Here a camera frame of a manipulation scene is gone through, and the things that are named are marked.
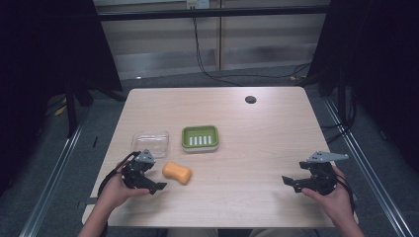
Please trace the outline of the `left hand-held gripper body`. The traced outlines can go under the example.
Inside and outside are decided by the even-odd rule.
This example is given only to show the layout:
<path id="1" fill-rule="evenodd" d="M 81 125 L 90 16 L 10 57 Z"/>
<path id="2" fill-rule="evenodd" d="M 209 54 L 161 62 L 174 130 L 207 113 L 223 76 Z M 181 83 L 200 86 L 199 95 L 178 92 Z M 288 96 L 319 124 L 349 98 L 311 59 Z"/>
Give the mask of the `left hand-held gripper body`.
<path id="1" fill-rule="evenodd" d="M 145 177 L 145 172 L 155 164 L 148 149 L 136 154 L 122 169 L 125 185 L 130 189 L 155 190 L 156 184 Z"/>

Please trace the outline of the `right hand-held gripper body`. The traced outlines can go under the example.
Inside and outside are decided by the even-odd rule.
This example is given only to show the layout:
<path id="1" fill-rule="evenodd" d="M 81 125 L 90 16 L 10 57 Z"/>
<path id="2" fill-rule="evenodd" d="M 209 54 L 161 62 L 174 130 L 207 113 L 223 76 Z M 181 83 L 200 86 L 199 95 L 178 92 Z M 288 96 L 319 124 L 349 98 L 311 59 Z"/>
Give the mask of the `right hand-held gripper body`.
<path id="1" fill-rule="evenodd" d="M 311 174 L 305 184 L 323 196 L 329 195 L 335 190 L 337 184 L 337 175 L 332 168 L 332 163 L 348 158 L 347 154 L 315 151 L 305 161 L 299 163 L 301 169 L 308 170 Z"/>

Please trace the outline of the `orange sponge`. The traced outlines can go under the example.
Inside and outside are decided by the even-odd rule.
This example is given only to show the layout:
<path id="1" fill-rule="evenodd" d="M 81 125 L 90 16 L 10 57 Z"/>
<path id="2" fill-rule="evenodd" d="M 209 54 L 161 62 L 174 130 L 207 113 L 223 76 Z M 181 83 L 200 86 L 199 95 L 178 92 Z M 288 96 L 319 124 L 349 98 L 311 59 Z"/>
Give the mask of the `orange sponge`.
<path id="1" fill-rule="evenodd" d="M 162 174 L 166 178 L 176 180 L 182 185 L 186 185 L 192 177 L 192 171 L 189 168 L 178 165 L 172 161 L 165 164 Z"/>

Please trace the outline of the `clear plastic container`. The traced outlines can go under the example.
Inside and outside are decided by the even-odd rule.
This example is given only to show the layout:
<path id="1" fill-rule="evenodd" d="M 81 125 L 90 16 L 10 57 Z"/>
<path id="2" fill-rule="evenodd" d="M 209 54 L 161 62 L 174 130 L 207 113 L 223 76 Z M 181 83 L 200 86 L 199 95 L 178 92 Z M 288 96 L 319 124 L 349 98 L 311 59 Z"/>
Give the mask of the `clear plastic container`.
<path id="1" fill-rule="evenodd" d="M 164 158 L 168 154 L 169 133 L 165 130 L 140 130 L 132 138 L 130 150 L 148 149 L 154 158 Z"/>

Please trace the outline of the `green soap dish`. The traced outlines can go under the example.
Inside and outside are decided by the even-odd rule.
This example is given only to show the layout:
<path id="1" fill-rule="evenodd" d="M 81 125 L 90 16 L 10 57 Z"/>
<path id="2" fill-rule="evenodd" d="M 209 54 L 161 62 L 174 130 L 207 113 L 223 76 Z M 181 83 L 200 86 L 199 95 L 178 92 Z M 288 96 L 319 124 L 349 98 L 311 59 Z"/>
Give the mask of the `green soap dish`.
<path id="1" fill-rule="evenodd" d="M 182 130 L 182 147 L 186 152 L 214 151 L 218 143 L 218 130 L 214 125 L 187 126 Z"/>

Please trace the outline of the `person's right hand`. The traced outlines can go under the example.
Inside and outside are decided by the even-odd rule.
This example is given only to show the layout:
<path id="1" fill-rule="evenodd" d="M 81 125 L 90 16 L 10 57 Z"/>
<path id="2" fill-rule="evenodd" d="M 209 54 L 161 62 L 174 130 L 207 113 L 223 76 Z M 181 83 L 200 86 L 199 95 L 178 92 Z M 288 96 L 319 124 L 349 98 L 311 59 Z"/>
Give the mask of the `person's right hand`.
<path id="1" fill-rule="evenodd" d="M 344 226 L 356 221 L 350 204 L 350 196 L 341 184 L 338 184 L 335 190 L 327 196 L 307 188 L 301 191 L 305 196 L 318 202 L 335 226 Z"/>

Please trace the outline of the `person's left hand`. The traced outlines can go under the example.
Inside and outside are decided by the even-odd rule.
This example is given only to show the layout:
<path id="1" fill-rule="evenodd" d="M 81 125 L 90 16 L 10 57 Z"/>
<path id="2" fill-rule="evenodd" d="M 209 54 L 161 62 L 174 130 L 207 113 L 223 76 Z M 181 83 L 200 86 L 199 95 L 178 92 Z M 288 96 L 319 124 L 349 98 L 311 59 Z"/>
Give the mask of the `person's left hand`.
<path id="1" fill-rule="evenodd" d="M 97 207 L 113 210 L 122 205 L 129 198 L 146 196 L 149 189 L 130 189 L 124 181 L 121 170 L 118 169 L 105 184 L 96 202 Z"/>

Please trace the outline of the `black metal stand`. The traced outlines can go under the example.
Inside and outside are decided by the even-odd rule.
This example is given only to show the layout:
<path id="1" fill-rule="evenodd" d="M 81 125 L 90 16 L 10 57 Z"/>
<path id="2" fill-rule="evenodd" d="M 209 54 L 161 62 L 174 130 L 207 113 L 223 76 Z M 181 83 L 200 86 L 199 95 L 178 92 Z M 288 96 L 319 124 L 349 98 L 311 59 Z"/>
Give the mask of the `black metal stand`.
<path id="1" fill-rule="evenodd" d="M 90 107 L 94 99 L 89 89 L 91 84 L 88 81 L 68 79 L 65 84 L 65 99 L 68 117 L 68 135 L 70 138 L 78 127 L 78 120 L 74 100 L 77 99 L 82 107 Z"/>

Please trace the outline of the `black curtain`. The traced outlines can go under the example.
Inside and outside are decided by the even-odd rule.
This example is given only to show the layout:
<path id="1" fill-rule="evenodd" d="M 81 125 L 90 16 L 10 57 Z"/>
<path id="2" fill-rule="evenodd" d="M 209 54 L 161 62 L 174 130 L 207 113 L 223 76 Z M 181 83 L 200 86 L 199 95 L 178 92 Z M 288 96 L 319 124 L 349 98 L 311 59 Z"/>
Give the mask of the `black curtain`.
<path id="1" fill-rule="evenodd" d="M 48 100 L 122 88 L 93 0 L 0 0 L 0 196 L 25 166 Z"/>
<path id="2" fill-rule="evenodd" d="M 419 173 L 419 0 L 330 0 L 308 78 L 344 80 Z"/>

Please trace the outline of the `black horizontal bar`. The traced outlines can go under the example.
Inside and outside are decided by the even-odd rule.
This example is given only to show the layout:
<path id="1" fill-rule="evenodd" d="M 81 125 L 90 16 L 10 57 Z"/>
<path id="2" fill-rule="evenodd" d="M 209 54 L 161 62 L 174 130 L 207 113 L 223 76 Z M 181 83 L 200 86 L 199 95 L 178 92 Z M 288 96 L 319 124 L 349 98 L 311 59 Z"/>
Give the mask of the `black horizontal bar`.
<path id="1" fill-rule="evenodd" d="M 324 14 L 329 7 L 326 5 L 296 7 L 263 7 L 263 8 L 222 8 L 195 10 L 165 10 L 147 12 L 116 12 L 101 13 L 100 21 L 135 21 L 211 17 L 271 16 L 271 15 L 305 15 Z"/>

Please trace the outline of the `metal floor rail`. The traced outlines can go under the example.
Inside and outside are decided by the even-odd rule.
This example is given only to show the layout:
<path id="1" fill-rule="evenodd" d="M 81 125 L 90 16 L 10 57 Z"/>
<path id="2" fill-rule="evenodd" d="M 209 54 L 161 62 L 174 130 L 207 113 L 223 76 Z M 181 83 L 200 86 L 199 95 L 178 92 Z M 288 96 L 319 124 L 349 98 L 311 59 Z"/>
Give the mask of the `metal floor rail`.
<path id="1" fill-rule="evenodd" d="M 368 160 L 368 157 L 362 150 L 355 136 L 349 128 L 340 125 L 341 120 L 338 117 L 338 109 L 330 99 L 324 100 L 325 107 L 327 108 L 333 121 L 337 124 L 338 129 L 345 140 L 346 145 L 350 149 L 352 156 L 358 164 L 361 172 L 366 178 L 369 186 L 371 187 L 381 209 L 389 220 L 391 226 L 395 230 L 398 237 L 414 237 L 411 228 L 408 226 L 406 219 L 402 212 L 397 207 L 395 202 L 390 197 L 389 193 L 380 181 L 377 173 Z"/>
<path id="2" fill-rule="evenodd" d="M 69 158 L 73 153 L 83 128 L 83 124 L 77 125 L 73 133 L 66 139 L 57 162 L 47 180 L 44 189 L 42 190 L 42 194 L 40 195 L 35 207 L 27 219 L 19 237 L 37 237 L 43 219 L 52 202 L 54 193 L 62 178 L 64 169 L 67 166 Z"/>

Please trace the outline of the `white wall power outlet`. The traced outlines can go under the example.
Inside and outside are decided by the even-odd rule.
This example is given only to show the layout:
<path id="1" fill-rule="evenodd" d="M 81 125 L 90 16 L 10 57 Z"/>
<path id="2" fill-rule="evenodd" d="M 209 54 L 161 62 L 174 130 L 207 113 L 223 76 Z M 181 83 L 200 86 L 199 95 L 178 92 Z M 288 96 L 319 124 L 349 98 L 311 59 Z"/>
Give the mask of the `white wall power outlet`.
<path id="1" fill-rule="evenodd" d="M 210 0 L 186 0 L 188 9 L 208 9 L 210 7 Z"/>

